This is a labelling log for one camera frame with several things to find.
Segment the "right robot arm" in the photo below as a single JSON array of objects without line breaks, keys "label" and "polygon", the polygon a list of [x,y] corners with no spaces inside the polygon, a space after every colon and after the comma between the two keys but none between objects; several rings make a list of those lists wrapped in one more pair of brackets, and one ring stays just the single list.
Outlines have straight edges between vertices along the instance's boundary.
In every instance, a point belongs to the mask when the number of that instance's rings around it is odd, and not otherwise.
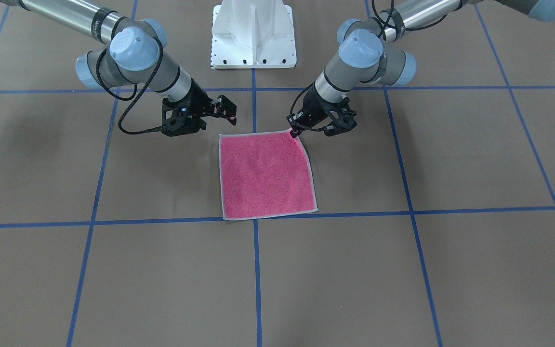
[{"label": "right robot arm", "polygon": [[[88,88],[113,94],[117,87],[132,86],[131,96],[118,121],[129,135],[160,132],[165,136],[193,134],[206,129],[205,117],[236,125],[237,107],[227,97],[212,99],[205,90],[165,53],[168,42],[163,26],[151,18],[132,20],[88,0],[6,0],[100,42],[104,47],[77,58],[75,70]],[[146,90],[160,94],[161,124],[140,131],[125,130],[123,121]]]}]

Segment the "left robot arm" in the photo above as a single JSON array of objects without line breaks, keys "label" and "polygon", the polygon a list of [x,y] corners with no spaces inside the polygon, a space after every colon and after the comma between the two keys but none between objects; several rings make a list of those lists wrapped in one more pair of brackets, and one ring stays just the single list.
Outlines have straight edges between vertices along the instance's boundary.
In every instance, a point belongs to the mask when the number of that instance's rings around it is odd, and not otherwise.
[{"label": "left robot arm", "polygon": [[411,32],[440,24],[476,0],[406,0],[379,11],[371,3],[367,20],[350,18],[336,33],[338,49],[326,67],[295,100],[302,107],[290,107],[286,120],[289,133],[320,132],[327,137],[351,131],[357,126],[357,112],[349,106],[347,94],[358,84],[400,87],[412,81],[418,62],[411,53],[395,49],[392,43]]}]

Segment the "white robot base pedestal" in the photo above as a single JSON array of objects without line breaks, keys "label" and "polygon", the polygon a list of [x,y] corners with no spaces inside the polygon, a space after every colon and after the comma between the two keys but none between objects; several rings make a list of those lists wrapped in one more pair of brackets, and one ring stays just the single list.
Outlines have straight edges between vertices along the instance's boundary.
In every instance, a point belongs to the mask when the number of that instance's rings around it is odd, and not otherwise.
[{"label": "white robot base pedestal", "polygon": [[293,9],[283,1],[223,0],[212,15],[211,68],[296,66]]}]

